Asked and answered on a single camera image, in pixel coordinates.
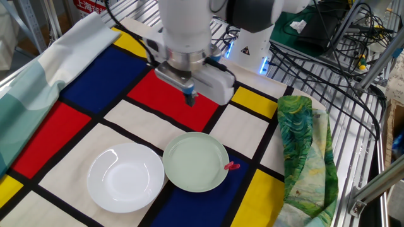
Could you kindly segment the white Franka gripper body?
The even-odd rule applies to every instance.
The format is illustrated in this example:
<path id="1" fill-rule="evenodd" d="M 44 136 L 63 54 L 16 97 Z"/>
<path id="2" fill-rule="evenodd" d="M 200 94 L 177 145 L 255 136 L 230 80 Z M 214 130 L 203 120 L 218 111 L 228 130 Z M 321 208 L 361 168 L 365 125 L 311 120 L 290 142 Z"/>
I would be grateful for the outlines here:
<path id="1" fill-rule="evenodd" d="M 210 64 L 205 64 L 199 71 L 191 72 L 175 69 L 165 61 L 155 69 L 155 73 L 183 96 L 195 91 L 218 105 L 225 105 L 234 95 L 234 76 Z"/>

